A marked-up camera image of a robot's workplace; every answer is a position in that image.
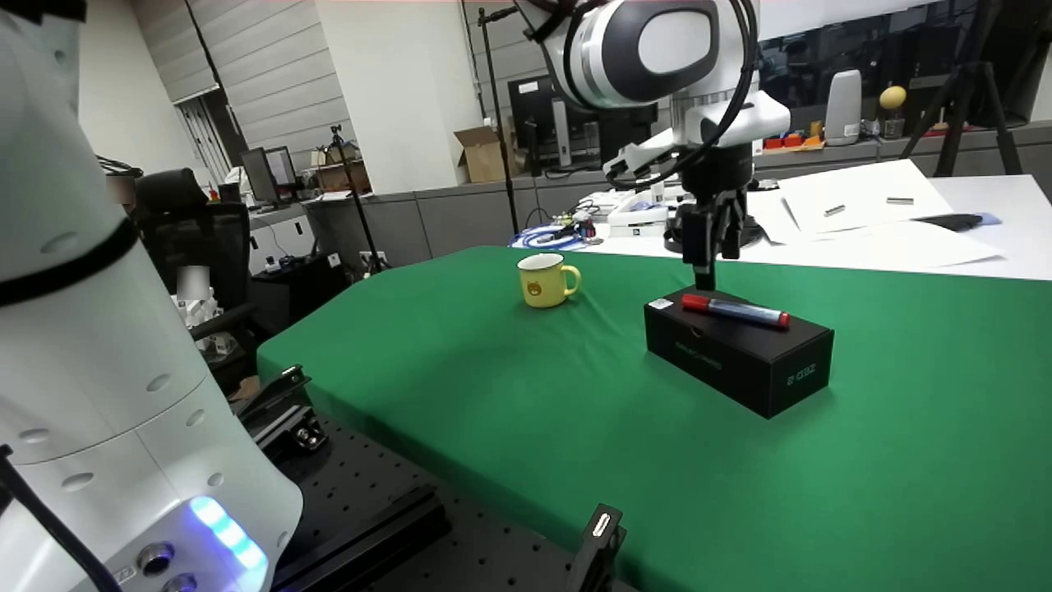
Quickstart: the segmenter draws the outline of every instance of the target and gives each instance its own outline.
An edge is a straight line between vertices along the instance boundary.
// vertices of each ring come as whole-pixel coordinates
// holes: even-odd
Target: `yellow mug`
[[[583,273],[562,262],[558,254],[535,254],[521,261],[521,283],[522,283],[527,304],[551,309],[580,294]]]

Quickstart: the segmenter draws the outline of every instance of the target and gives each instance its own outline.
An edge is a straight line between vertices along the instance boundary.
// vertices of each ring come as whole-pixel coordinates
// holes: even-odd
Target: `cardboard box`
[[[460,128],[457,142],[464,143],[464,178],[467,185],[501,185],[503,161],[501,161],[501,135],[489,125]]]
[[[367,193],[367,192],[373,192],[367,171],[366,171],[363,161],[352,165],[352,178],[355,178],[355,192],[359,192],[359,193]],[[319,171],[317,171],[317,179],[319,179],[319,192],[347,192],[347,188],[352,188],[342,165],[327,165],[327,169],[319,169]]]
[[[772,417],[829,383],[833,329],[788,314],[788,329],[686,312],[679,288],[649,301],[649,348],[728,398]]]

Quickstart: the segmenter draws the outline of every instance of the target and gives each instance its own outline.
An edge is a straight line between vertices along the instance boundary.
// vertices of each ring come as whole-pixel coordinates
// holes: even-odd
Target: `metal pole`
[[[489,91],[493,91],[493,125],[495,125],[495,142],[501,142],[501,165],[503,165],[503,192],[505,192],[505,209],[513,215],[513,232],[521,235],[521,207],[517,207],[517,185],[513,185],[513,171],[505,161],[505,143],[503,143],[503,112],[501,112],[501,96],[495,96],[495,71],[493,71],[493,46],[489,46],[489,23],[511,16],[517,10],[495,10],[493,16],[488,16],[488,10],[481,10],[481,28],[483,28],[483,46],[488,46],[488,70],[489,70]]]
[[[331,125],[331,143],[335,143],[342,171],[347,174],[355,215],[359,215],[359,224],[363,224],[363,232],[366,232],[366,246],[367,246],[367,267],[373,267],[367,273],[382,273],[386,267],[382,267],[382,256],[379,256],[374,241],[373,241],[373,227],[367,227],[367,218],[366,218],[366,207],[363,207],[363,196],[359,196],[359,188],[355,188],[352,161],[347,161],[347,155],[342,148],[338,125]]]

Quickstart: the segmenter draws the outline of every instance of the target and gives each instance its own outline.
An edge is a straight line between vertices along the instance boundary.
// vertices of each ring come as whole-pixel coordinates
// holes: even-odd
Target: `wall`
[[[460,185],[481,120],[457,4],[317,0],[374,193]]]
[[[140,171],[195,169],[196,179],[212,185],[127,0],[88,4],[80,28],[80,120],[105,156]]]
[[[309,150],[331,142],[331,125],[342,125],[342,137],[355,137],[317,4],[192,0],[192,7],[251,148],[286,143],[295,171],[305,171]]]

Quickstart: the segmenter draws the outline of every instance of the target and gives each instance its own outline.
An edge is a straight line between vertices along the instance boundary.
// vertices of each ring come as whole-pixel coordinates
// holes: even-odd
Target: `white wall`
[[[460,185],[481,125],[460,4],[317,0],[374,193]]]
[[[88,0],[80,28],[80,125],[96,155],[140,171],[195,169],[212,185],[127,0]]]

